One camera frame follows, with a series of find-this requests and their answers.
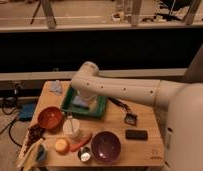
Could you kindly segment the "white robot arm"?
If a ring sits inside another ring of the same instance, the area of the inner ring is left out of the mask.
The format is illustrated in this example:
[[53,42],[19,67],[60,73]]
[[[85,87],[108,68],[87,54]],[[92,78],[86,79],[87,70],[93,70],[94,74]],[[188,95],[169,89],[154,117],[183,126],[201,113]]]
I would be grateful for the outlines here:
[[85,62],[71,86],[88,100],[104,95],[167,110],[163,171],[203,171],[203,83],[157,79],[115,79]]

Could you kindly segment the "grey robot base column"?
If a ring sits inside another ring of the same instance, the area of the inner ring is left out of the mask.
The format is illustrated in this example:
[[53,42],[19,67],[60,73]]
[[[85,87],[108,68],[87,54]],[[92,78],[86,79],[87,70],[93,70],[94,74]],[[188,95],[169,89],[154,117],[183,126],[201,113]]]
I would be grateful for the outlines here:
[[203,44],[187,68],[182,81],[185,83],[203,83]]

